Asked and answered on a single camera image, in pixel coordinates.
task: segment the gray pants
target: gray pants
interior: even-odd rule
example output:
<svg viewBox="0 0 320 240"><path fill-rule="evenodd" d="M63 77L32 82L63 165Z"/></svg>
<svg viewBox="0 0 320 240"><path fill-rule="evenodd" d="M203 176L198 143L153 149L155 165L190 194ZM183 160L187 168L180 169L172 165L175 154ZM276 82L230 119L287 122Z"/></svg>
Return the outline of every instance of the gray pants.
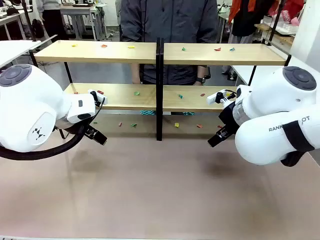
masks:
<svg viewBox="0 0 320 240"><path fill-rule="evenodd" d="M235 36L230 34L228 44L251 44L253 40L254 34L249 36ZM228 73L231 70L231 66L223 66L222 71L224 73Z"/></svg>

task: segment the person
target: person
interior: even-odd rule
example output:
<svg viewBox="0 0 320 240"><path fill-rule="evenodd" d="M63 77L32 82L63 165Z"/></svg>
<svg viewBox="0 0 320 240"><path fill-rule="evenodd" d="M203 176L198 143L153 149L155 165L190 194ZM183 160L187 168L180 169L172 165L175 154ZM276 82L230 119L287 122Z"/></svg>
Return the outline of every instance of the person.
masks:
<svg viewBox="0 0 320 240"><path fill-rule="evenodd" d="M215 43L217 23L216 0L122 0L121 4L124 42L155 43L164 38L165 43ZM165 65L163 84L202 85L205 67ZM133 84L156 83L155 65L132 64L131 72Z"/></svg>
<svg viewBox="0 0 320 240"><path fill-rule="evenodd" d="M233 20L232 33L230 34L229 44L251 44L256 31L255 24L259 24L271 7L277 6L278 0L232 0L229 14L229 24ZM229 75L231 66L223 66L222 74Z"/></svg>
<svg viewBox="0 0 320 240"><path fill-rule="evenodd" d="M116 11L116 19L118 21L118 26L119 26L119 39L120 39L120 42L122 42L121 1L122 0L115 0L115 11Z"/></svg>
<svg viewBox="0 0 320 240"><path fill-rule="evenodd" d="M49 37L58 35L59 39L68 40L58 0L36 0L36 7Z"/></svg>

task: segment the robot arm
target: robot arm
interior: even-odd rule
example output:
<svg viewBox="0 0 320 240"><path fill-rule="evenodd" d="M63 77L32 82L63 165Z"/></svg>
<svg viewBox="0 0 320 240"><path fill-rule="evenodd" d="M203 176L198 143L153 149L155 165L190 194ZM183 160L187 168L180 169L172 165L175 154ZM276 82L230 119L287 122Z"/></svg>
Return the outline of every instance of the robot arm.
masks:
<svg viewBox="0 0 320 240"><path fill-rule="evenodd" d="M320 148L316 81L299 67L283 67L256 87L240 85L237 99L224 104L225 126L208 142L214 147L232 134L239 154L266 165L294 166L305 152Z"/></svg>
<svg viewBox="0 0 320 240"><path fill-rule="evenodd" d="M0 155L32 160L65 152L87 136L104 145L107 138L90 126L96 106L107 103L98 92L65 94L46 73L20 64L0 74ZM75 134L72 142L31 152L44 144L56 128Z"/></svg>

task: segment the dark gray jacket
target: dark gray jacket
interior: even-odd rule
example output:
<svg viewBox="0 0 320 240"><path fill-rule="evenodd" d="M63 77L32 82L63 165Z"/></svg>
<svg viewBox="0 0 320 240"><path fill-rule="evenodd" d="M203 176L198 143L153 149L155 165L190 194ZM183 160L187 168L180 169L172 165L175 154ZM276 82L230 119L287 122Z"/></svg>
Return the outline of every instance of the dark gray jacket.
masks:
<svg viewBox="0 0 320 240"><path fill-rule="evenodd" d="M157 38L164 38L165 43L216 42L217 0L122 0L121 6L121 28L125 42L156 43ZM167 65L163 83L181 85L194 82L197 67ZM155 65L144 65L143 79L156 82Z"/></svg>

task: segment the gray joint cap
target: gray joint cap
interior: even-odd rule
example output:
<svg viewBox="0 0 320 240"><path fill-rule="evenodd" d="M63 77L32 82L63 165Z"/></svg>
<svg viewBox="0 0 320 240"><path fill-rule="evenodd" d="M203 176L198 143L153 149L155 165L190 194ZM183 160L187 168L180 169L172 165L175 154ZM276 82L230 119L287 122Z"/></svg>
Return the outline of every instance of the gray joint cap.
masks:
<svg viewBox="0 0 320 240"><path fill-rule="evenodd" d="M11 66L0 74L0 86L11 87L23 82L32 71L32 66L28 64L18 64Z"/></svg>
<svg viewBox="0 0 320 240"><path fill-rule="evenodd" d="M284 67L283 76L297 89L312 91L317 87L315 78L308 71L297 66Z"/></svg>

